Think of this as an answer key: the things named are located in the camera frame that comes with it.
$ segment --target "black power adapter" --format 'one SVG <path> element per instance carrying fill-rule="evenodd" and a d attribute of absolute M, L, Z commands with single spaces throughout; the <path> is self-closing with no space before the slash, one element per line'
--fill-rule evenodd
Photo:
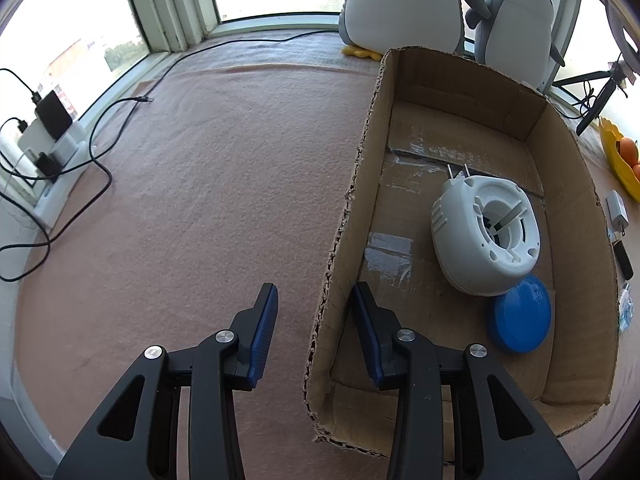
<path fill-rule="evenodd" d="M 38 168 L 44 176 L 48 176 L 52 182 L 55 182 L 58 179 L 60 172 L 62 171 L 60 163 L 43 152 L 40 152 L 35 165 L 36 168 Z"/>
<path fill-rule="evenodd" d="M 36 104 L 36 115 L 53 140 L 62 137 L 73 122 L 53 90 Z"/>

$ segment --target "white electric plug device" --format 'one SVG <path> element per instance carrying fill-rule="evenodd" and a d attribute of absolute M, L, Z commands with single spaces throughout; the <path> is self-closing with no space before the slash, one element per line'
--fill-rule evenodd
<path fill-rule="evenodd" d="M 431 208 L 431 235 L 447 281 L 473 296 L 505 294 L 533 270 L 540 254 L 531 203 L 503 178 L 447 180 Z"/>
<path fill-rule="evenodd" d="M 629 227 L 629 219 L 626 216 L 625 203 L 615 189 L 609 191 L 607 195 L 607 209 L 614 231 L 625 234 L 625 229 Z"/>

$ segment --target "cardboard flap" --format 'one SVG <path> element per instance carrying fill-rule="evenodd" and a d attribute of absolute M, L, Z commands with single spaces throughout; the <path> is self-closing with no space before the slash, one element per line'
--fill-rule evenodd
<path fill-rule="evenodd" d="M 396 101 L 388 146 L 407 153 L 513 180 L 522 189 L 542 196 L 535 163 L 519 140 L 452 114 Z"/>
<path fill-rule="evenodd" d="M 396 99 L 469 119 L 526 140 L 545 109 L 535 90 L 489 67 L 436 50 L 400 51 Z"/>

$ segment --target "penguin plush toy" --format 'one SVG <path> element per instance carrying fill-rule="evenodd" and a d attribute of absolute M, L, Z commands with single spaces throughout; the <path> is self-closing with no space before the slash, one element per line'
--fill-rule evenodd
<path fill-rule="evenodd" d="M 484 0 L 465 0 L 485 19 Z M 382 58 L 390 48 L 424 46 L 443 52 L 464 51 L 460 0 L 345 0 L 340 14 L 344 54 Z"/>
<path fill-rule="evenodd" d="M 484 0 L 491 16 L 474 9 L 466 24 L 476 30 L 476 61 L 533 88 L 545 78 L 549 56 L 564 66 L 551 43 L 554 6 L 551 0 Z"/>

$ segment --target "blue disc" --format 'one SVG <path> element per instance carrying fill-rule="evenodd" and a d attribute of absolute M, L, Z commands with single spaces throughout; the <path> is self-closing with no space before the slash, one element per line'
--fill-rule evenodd
<path fill-rule="evenodd" d="M 545 286 L 532 274 L 488 309 L 487 332 L 502 350 L 523 354 L 545 340 L 551 326 L 551 302 Z"/>

